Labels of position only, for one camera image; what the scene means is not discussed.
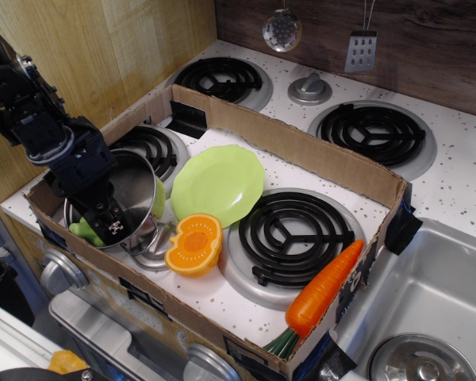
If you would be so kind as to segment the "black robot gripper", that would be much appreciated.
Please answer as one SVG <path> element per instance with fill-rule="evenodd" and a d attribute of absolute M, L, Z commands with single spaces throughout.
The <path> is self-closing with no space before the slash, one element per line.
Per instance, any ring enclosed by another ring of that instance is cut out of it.
<path fill-rule="evenodd" d="M 51 189 L 69 198 L 72 213 L 84 217 L 105 243 L 119 243 L 129 233 L 125 212 L 109 181 L 117 162 L 100 130 L 85 117 L 73 117 L 67 127 L 74 140 L 68 154 L 49 165 Z"/>

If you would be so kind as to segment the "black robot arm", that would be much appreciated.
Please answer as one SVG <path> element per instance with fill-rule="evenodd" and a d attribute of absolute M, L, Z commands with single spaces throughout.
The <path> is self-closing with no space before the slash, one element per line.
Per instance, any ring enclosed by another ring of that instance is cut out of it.
<path fill-rule="evenodd" d="M 31 58 L 19 56 L 1 35 L 0 133 L 22 145 L 31 164 L 49 168 L 53 193 L 68 200 L 104 244 L 131 233 L 110 182 L 117 161 L 100 130 L 70 116 Z"/>

